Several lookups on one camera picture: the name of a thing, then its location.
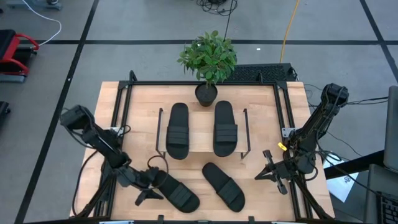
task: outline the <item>gray floor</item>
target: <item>gray floor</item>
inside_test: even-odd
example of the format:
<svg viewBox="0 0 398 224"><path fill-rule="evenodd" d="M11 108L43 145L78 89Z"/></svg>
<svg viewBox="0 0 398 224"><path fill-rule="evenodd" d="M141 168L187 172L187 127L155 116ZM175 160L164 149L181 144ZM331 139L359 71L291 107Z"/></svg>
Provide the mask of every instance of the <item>gray floor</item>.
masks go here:
<svg viewBox="0 0 398 224"><path fill-rule="evenodd" d="M93 0L61 1L60 12L42 12L58 19L63 29L57 40L79 40ZM367 0L384 39L398 40L395 0ZM247 40L280 40L294 8L294 0L240 1L229 24L228 37ZM32 12L0 7L0 29L15 29L36 39L56 32L56 23ZM99 0L88 40L194 39L204 31L225 31L227 17L203 12L195 1ZM377 40L359 0L302 0L289 35L290 40ZM52 119L55 105L77 45L43 46L24 84L0 83L0 100L12 113L0 132L0 217L12 223L24 196L37 156ZM238 62L277 63L280 45L236 45ZM398 46L388 46L398 60ZM94 110L101 82L124 80L133 69L139 80L194 80L176 63L183 45L85 45L71 80L65 107L75 104ZM387 96L397 81L379 45L287 45L284 62L290 62L305 83L322 88L335 82L346 85L350 100ZM319 103L315 88L309 101ZM330 132L344 139L362 155L384 145L386 104L347 106ZM357 155L326 135L320 143L343 157ZM67 218L83 148L62 127L54 133L49 154L32 198L25 222ZM366 173L358 179L366 183ZM346 203L333 198L336 214L361 220L366 191L355 185Z"/></svg>

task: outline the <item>keyboard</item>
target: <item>keyboard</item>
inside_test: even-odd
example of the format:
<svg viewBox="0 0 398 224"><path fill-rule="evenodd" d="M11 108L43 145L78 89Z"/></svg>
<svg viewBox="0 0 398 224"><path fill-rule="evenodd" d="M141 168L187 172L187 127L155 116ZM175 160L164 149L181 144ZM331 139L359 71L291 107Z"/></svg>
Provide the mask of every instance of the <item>keyboard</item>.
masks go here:
<svg viewBox="0 0 398 224"><path fill-rule="evenodd" d="M379 224L398 224L398 196L378 192L383 197L377 198L377 218Z"/></svg>
<svg viewBox="0 0 398 224"><path fill-rule="evenodd" d="M290 68L289 63L237 65L233 74L226 81L258 82L259 75L262 76L264 82L295 81L293 73L289 73Z"/></svg>

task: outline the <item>black slide sandal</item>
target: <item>black slide sandal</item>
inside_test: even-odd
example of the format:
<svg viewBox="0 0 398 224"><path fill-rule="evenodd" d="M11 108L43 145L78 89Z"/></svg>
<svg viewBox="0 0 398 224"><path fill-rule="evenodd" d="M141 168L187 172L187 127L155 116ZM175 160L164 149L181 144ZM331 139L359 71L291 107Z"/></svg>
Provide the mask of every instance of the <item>black slide sandal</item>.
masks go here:
<svg viewBox="0 0 398 224"><path fill-rule="evenodd" d="M234 212L243 209L245 202L243 191L232 178L212 162L207 163L201 171L229 209Z"/></svg>
<svg viewBox="0 0 398 224"><path fill-rule="evenodd" d="M176 103L172 107L166 134L166 150L173 159L185 159L188 156L188 106L185 103Z"/></svg>
<svg viewBox="0 0 398 224"><path fill-rule="evenodd" d="M238 141L238 125L235 124L232 105L228 101L216 104L213 149L217 156L225 157L234 152Z"/></svg>
<svg viewBox="0 0 398 224"><path fill-rule="evenodd" d="M198 196L183 183L174 179L170 174L167 175L162 170L158 171L152 185L158 186L165 178L166 181L159 187L159 190L176 209L184 213L190 213L199 207Z"/></svg>

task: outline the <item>green leaves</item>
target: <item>green leaves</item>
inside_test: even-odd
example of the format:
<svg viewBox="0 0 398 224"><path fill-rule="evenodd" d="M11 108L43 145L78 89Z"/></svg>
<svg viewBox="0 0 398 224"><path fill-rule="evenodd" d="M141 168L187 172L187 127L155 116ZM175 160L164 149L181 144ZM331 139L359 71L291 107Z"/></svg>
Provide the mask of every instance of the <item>green leaves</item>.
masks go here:
<svg viewBox="0 0 398 224"><path fill-rule="evenodd" d="M206 72L206 79L209 80L213 76L212 72Z"/></svg>
<svg viewBox="0 0 398 224"><path fill-rule="evenodd" d="M224 59L226 59L226 57L228 56L228 54L227 53L223 53L223 54L221 54L221 56L220 56L220 60L224 60Z"/></svg>
<svg viewBox="0 0 398 224"><path fill-rule="evenodd" d="M231 39L224 40L215 30L211 34L195 39L191 46L184 46L178 63L183 65L184 73L196 71L197 80L205 79L207 85L222 82L233 74L236 65L236 52Z"/></svg>
<svg viewBox="0 0 398 224"><path fill-rule="evenodd" d="M206 62L208 65L212 65L212 64L213 64L212 59L211 59L208 55L205 56L205 62Z"/></svg>
<svg viewBox="0 0 398 224"><path fill-rule="evenodd" d="M218 31L217 31L217 30L214 30L214 31L211 33L211 35L212 35L213 37L216 37L216 36L218 35Z"/></svg>
<svg viewBox="0 0 398 224"><path fill-rule="evenodd" d="M197 80L200 81L200 72L197 71Z"/></svg>

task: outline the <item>wooden platform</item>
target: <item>wooden platform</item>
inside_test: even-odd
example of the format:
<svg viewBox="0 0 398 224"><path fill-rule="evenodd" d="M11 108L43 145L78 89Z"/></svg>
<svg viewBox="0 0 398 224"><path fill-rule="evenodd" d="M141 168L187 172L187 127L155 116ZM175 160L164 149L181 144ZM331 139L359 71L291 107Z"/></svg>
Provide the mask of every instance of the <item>wooden platform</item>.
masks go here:
<svg viewBox="0 0 398 224"><path fill-rule="evenodd" d="M95 112L96 122L102 127L110 125L117 85L117 82L102 84ZM300 127L310 116L303 84L288 83L288 87L295 124ZM281 136L272 87L217 86L217 88L216 100L228 100L235 113L241 113L245 108L248 109L251 133L251 152L248 156L241 160L237 153L224 158L217 157L212 153L190 153L182 161L167 157L170 175L183 182L198 195L199 209L193 213L182 213L167 200L146 200L137 207L134 201L139 195L139 191L134 187L122 188L117 185L112 219L156 220L158 215L164 215L166 220L244 221L248 220L248 216L255 216L256 221L294 220L290 194L280 194L276 184L271 181L254 180L266 163L266 159L262 155L263 150L271 150L274 162L282 159L282 150L277 146ZM132 130L124 138L123 150L129 154L132 159L131 165L135 169L146 169L148 158L156 155L155 139L159 108L163 108L165 113L169 113L174 103L184 102L193 114L214 111L216 102L208 108L200 106L195 98L194 90L195 86L133 86L127 119L127 124L131 126ZM280 98L284 107L282 91L280 91ZM285 111L284 117L285 123L288 124ZM85 158L92 152L92 149L87 149ZM76 209L78 211L82 210L98 188L102 162L103 157L99 154L95 155L83 171L77 195ZM246 204L241 212L234 213L229 210L205 180L201 168L207 162L214 162L242 188ZM153 160L151 165L163 169L165 167L161 159ZM319 158L317 167L319 169L318 177L308 182L307 185L318 203L328 214L333 216L330 195ZM300 204L301 214L305 216L301 198Z"/></svg>
<svg viewBox="0 0 398 224"><path fill-rule="evenodd" d="M169 125L170 110L162 113L159 132L159 151L166 150L166 133ZM248 139L246 133L246 119L243 111L234 111L235 124L238 125L238 142L234 152L247 152ZM189 111L189 152L213 151L214 111Z"/></svg>

